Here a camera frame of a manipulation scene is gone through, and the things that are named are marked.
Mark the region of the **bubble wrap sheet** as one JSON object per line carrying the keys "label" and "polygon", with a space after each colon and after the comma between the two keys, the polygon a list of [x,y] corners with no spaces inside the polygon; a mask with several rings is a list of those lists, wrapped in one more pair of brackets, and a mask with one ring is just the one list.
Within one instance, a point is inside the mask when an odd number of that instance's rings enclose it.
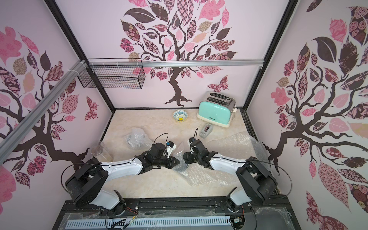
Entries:
{"label": "bubble wrap sheet", "polygon": [[125,141],[132,150],[147,150],[153,144],[145,131],[138,127],[133,127],[131,132],[125,136]]}
{"label": "bubble wrap sheet", "polygon": [[183,177],[191,186],[201,186],[214,182],[222,186],[228,186],[238,183],[236,170],[244,165],[244,162],[250,157],[256,157],[258,160],[267,161],[267,152],[255,138],[248,132],[240,132],[218,140],[212,140],[204,144],[209,152],[216,152],[211,158],[210,165],[205,168],[198,163],[186,164],[184,153],[189,145],[181,143],[174,153],[180,163],[173,170]]}

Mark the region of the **blue yellow patterned bowl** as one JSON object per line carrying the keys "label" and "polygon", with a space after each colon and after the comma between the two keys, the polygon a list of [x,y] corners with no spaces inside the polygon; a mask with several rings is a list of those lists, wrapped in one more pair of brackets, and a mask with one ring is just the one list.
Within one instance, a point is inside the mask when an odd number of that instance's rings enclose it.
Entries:
{"label": "blue yellow patterned bowl", "polygon": [[173,167],[173,170],[176,172],[184,172],[189,168],[189,164],[186,164],[185,161],[180,161],[178,165]]}

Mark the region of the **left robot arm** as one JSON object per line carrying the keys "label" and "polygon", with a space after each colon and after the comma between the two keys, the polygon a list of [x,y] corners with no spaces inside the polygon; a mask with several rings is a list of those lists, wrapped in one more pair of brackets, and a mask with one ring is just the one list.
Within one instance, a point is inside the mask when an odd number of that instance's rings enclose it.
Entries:
{"label": "left robot arm", "polygon": [[126,202],[118,191],[104,191],[104,184],[121,177],[147,173],[154,168],[172,169],[180,164],[180,160],[163,153],[162,149],[151,149],[133,159],[112,163],[92,158],[65,182],[65,189],[77,208],[95,205],[119,215],[125,211]]}

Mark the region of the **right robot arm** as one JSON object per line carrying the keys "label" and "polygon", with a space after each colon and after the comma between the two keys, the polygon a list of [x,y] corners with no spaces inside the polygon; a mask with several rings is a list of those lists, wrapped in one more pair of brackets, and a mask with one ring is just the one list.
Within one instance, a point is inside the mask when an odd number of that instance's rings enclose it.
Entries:
{"label": "right robot arm", "polygon": [[184,153],[187,164],[197,163],[213,171],[222,171],[237,176],[240,188],[234,188],[226,196],[229,209],[238,208],[246,203],[254,202],[263,205],[277,188],[277,181],[255,157],[247,160],[226,158],[215,151],[208,151],[201,140],[188,140],[190,151]]}

